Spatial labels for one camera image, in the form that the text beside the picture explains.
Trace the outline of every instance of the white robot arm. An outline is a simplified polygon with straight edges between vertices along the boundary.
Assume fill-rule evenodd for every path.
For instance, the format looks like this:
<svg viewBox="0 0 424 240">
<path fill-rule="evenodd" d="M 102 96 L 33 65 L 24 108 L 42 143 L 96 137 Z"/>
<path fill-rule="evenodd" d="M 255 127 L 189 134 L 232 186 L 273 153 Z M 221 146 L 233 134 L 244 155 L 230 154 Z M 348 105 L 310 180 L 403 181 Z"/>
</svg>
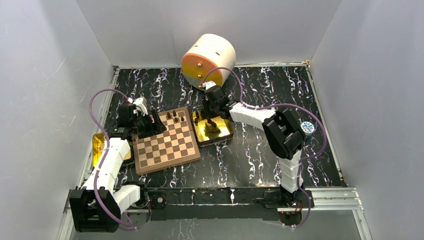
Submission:
<svg viewBox="0 0 424 240">
<path fill-rule="evenodd" d="M 151 110 L 152 120 L 146 103 L 146 99 L 140 97 L 134 101 L 129 99 L 126 104 L 118 107 L 117 126 L 107 131 L 109 145 L 105 144 L 101 154 L 101 159 L 105 157 L 101 167 L 99 161 L 83 186 L 70 192 L 69 203 L 78 232 L 115 232 L 119 223 L 108 215 L 112 214 L 119 219 L 130 205 L 146 201 L 141 190 L 144 188 L 143 183 L 123 185 L 114 192 L 119 169 L 125 156 L 131 151 L 133 141 L 137 137 L 146 138 L 166 130 L 154 109 Z M 106 208 L 97 204 L 95 191 L 98 191 Z"/>
<path fill-rule="evenodd" d="M 287 109 L 249 109 L 238 101 L 231 101 L 213 81 L 202 84 L 206 97 L 202 100 L 206 116 L 220 116 L 233 122 L 245 123 L 265 132 L 271 150 L 281 164 L 282 192 L 291 199 L 291 205 L 301 194 L 297 185 L 298 170 L 305 133 Z M 299 176 L 299 185 L 303 184 Z"/>
</svg>

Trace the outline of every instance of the gold tray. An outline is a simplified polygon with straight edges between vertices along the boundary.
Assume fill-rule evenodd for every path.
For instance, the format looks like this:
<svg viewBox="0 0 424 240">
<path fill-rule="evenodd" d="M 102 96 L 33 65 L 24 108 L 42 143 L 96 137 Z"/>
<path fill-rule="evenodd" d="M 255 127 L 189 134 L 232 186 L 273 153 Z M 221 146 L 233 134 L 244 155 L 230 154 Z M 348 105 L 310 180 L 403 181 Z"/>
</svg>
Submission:
<svg viewBox="0 0 424 240">
<path fill-rule="evenodd" d="M 207 133 L 205 129 L 209 126 L 207 126 L 208 119 L 206 118 L 205 110 L 193 112 L 191 114 L 191 120 L 193 122 L 199 147 L 205 147 L 208 145 L 231 140 L 234 136 L 234 129 L 231 125 L 231 122 L 227 119 L 222 119 L 220 116 L 211 119 L 216 123 L 220 133 Z"/>
</svg>

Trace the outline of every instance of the wooden chessboard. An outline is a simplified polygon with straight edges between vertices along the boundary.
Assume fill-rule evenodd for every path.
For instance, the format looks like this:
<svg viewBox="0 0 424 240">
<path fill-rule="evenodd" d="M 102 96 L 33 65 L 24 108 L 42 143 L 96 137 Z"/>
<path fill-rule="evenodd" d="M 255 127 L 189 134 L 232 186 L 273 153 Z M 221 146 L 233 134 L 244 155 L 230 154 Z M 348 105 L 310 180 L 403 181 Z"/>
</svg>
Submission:
<svg viewBox="0 0 424 240">
<path fill-rule="evenodd" d="M 200 159 L 199 147 L 187 107 L 160 112 L 158 115 L 166 131 L 137 139 L 137 144 L 133 145 L 135 171 L 138 175 Z"/>
</svg>

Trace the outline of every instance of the tabletop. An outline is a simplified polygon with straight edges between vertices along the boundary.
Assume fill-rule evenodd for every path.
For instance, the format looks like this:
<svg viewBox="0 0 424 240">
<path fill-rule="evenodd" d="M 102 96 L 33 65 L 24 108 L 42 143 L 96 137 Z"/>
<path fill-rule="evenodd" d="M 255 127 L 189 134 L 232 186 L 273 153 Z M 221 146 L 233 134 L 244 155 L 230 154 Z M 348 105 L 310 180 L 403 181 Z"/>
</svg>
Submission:
<svg viewBox="0 0 424 240">
<path fill-rule="evenodd" d="M 305 66 L 235 67 L 244 88 L 244 101 L 254 106 L 276 103 L 296 104 L 319 119 L 308 69 Z M 202 108 L 202 91 L 192 87 L 181 68 L 120 69 L 115 89 L 135 99 L 147 98 L 148 106 L 158 112 L 187 106 L 189 112 Z M 222 87 L 230 98 L 240 96 L 237 80 L 230 75 Z M 105 127 L 116 123 L 118 105 L 124 100 L 113 94 Z M 322 146 L 323 136 L 316 123 L 297 108 L 292 112 L 299 122 L 309 121 L 317 129 L 304 145 L 302 156 L 310 156 Z M 145 181 L 152 188 L 275 187 L 280 183 L 280 164 L 268 146 L 265 133 L 244 123 L 232 123 L 234 137 L 227 142 L 200 148 L 201 159 L 180 166 L 136 174 L 134 164 L 120 169 L 118 187 L 126 181 Z M 320 157 L 303 163 L 306 187 L 342 187 L 342 181 L 329 145 Z"/>
</svg>

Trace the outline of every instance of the white wall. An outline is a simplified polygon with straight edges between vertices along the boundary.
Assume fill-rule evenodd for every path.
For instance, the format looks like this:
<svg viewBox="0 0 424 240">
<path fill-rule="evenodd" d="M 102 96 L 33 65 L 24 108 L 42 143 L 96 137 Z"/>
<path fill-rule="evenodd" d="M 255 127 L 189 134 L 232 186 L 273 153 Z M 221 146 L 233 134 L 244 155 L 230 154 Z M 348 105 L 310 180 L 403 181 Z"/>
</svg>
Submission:
<svg viewBox="0 0 424 240">
<path fill-rule="evenodd" d="M 0 68 L 1 239 L 56 239 L 112 65 L 74 0 L 14 0 L 0 3 Z"/>
<path fill-rule="evenodd" d="M 342 1 L 311 62 L 374 239 L 424 235 L 424 2 Z"/>
<path fill-rule="evenodd" d="M 311 59 L 341 0 L 77 0 L 120 67 L 181 63 L 205 33 L 231 42 L 237 64 Z"/>
</svg>

